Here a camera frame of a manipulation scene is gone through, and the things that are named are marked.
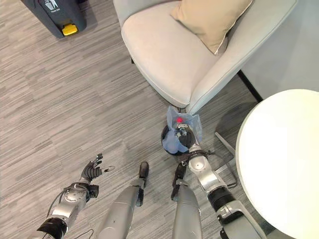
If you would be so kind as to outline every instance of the black trash can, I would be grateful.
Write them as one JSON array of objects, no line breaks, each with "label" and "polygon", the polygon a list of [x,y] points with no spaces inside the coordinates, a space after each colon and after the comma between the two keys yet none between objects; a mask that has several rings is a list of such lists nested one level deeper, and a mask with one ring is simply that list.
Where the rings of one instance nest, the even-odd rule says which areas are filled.
[{"label": "black trash can", "polygon": [[86,28],[79,0],[21,1],[57,38],[63,38]]}]

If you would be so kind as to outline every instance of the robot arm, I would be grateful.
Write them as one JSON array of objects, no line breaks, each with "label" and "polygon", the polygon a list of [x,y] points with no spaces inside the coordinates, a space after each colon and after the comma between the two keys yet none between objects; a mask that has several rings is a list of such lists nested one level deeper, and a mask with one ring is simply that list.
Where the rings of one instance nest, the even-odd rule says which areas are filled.
[{"label": "robot arm", "polygon": [[205,152],[186,124],[178,124],[179,141],[189,148],[190,170],[196,175],[202,189],[217,213],[223,229],[222,239],[266,239],[266,235],[243,204],[236,200],[222,178],[212,170]]},{"label": "robot arm", "polygon": [[102,154],[96,155],[96,159],[85,166],[80,180],[63,189],[59,204],[51,215],[48,212],[45,222],[28,239],[62,239],[65,236],[86,203],[98,196],[99,186],[90,183],[102,174],[97,167],[102,158]]}]

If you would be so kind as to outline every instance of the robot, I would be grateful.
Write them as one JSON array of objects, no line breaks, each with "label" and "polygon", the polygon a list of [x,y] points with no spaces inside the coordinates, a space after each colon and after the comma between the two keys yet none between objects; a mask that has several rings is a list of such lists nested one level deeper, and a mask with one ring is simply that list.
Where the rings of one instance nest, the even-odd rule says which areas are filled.
[{"label": "robot", "polygon": [[[207,199],[222,225],[222,239],[266,239],[266,235],[242,203],[234,198],[227,185],[212,170],[207,153],[201,149],[192,129],[187,124],[178,123],[176,136],[189,149],[187,157],[178,165],[173,181],[171,199],[177,202],[173,227],[173,239],[202,239],[200,208],[189,184],[183,180],[187,166],[198,178],[198,182],[207,194]],[[50,209],[45,222],[28,239],[62,239],[74,224],[77,215],[91,198],[98,196],[99,187],[91,181],[102,175],[98,165],[102,154],[96,155],[84,168],[78,182],[56,197],[59,204],[52,214]],[[107,215],[97,229],[97,239],[125,239],[131,227],[135,206],[143,204],[144,188],[147,184],[149,165],[140,165],[139,176],[113,202]]]}]

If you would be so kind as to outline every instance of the plastic bag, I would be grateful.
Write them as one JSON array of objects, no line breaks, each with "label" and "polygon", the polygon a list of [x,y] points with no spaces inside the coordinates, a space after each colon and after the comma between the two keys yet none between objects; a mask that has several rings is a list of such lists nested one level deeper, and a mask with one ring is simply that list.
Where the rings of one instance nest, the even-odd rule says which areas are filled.
[{"label": "plastic bag", "polygon": [[192,116],[190,114],[179,113],[174,107],[169,106],[167,110],[167,126],[169,131],[163,139],[162,144],[163,148],[172,154],[175,154],[178,151],[182,153],[188,151],[188,148],[179,142],[176,135],[178,118],[182,118],[183,123],[188,124],[191,127],[198,142],[201,142],[202,140],[202,127],[199,115]]}]

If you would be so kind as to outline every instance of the chair armrest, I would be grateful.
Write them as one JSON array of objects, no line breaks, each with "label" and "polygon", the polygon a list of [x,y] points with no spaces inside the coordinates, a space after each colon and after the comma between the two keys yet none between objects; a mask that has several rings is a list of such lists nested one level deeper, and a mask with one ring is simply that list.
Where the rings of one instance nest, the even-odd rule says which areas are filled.
[{"label": "chair armrest", "polygon": [[172,0],[113,0],[121,28],[131,15],[153,5]]},{"label": "chair armrest", "polygon": [[254,0],[232,30],[225,53],[195,87],[186,111],[194,114],[212,99],[281,25],[296,4],[297,0]]}]

